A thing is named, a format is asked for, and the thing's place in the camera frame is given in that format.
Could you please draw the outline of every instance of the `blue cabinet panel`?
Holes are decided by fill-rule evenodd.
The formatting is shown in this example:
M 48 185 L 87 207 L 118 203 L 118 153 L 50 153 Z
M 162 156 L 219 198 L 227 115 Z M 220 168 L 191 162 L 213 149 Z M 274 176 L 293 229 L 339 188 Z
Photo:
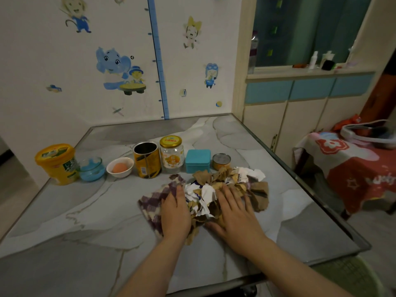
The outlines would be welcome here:
M 248 83 L 245 103 L 286 101 L 293 80 Z
M 335 78 L 295 80 L 290 100 L 325 98 L 330 95 Z
M 335 81 L 334 88 L 330 96 L 344 96 L 364 94 L 373 78 L 374 74 L 339 77 Z

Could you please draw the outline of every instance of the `blue measuring strip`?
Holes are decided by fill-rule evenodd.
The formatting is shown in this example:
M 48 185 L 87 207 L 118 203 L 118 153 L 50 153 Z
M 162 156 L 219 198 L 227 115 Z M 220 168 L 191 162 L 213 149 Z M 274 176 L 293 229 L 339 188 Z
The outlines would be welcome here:
M 155 12 L 154 0 L 147 0 L 148 9 L 150 11 L 151 31 L 154 40 L 155 57 L 157 60 L 158 77 L 160 79 L 162 108 L 164 109 L 164 119 L 169 120 L 168 99 L 166 97 L 164 68 L 162 66 L 160 37 L 158 35 L 157 14 Z

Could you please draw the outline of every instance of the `white bowl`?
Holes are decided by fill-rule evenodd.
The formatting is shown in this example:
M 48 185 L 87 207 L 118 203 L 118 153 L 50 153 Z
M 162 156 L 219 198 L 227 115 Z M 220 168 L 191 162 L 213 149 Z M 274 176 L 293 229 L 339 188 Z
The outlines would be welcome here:
M 121 172 L 121 173 L 113 173 L 112 171 L 113 171 L 113 168 L 114 168 L 114 166 L 116 165 L 116 164 L 118 164 L 118 163 L 124 163 L 124 164 L 126 164 L 126 166 L 128 167 L 128 169 L 126 170 L 126 171 L 124 171 L 124 172 Z M 124 177 L 126 177 L 126 176 L 128 176 L 129 174 L 131 174 L 131 172 L 132 172 L 132 167 L 133 167 L 133 164 L 134 164 L 135 162 L 133 161 L 133 159 L 131 159 L 131 158 L 129 158 L 129 157 L 120 157 L 120 158 L 117 158 L 117 159 L 115 159 L 115 160 L 113 160 L 111 163 L 109 163 L 108 165 L 107 165 L 107 167 L 106 167 L 106 171 L 107 171 L 107 173 L 109 173 L 110 175 L 113 175 L 114 177 L 117 177 L 117 178 L 124 178 Z

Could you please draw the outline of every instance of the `egg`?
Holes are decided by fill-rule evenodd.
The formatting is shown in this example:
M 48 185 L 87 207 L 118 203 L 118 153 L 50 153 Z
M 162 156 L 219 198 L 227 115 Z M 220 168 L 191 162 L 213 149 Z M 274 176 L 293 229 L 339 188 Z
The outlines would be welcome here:
M 112 173 L 125 172 L 127 169 L 128 169 L 128 166 L 126 164 L 124 164 L 123 162 L 119 162 L 119 163 L 114 165 Z

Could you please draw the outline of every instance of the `blue glass bowl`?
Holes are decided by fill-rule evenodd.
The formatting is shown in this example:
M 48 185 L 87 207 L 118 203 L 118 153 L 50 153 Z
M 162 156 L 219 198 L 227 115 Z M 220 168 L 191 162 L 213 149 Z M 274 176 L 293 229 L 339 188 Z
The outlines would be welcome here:
M 91 157 L 89 159 L 84 159 L 78 164 L 78 172 L 80 173 L 81 179 L 84 181 L 98 180 L 106 172 L 106 168 L 102 164 L 102 159 L 97 156 Z

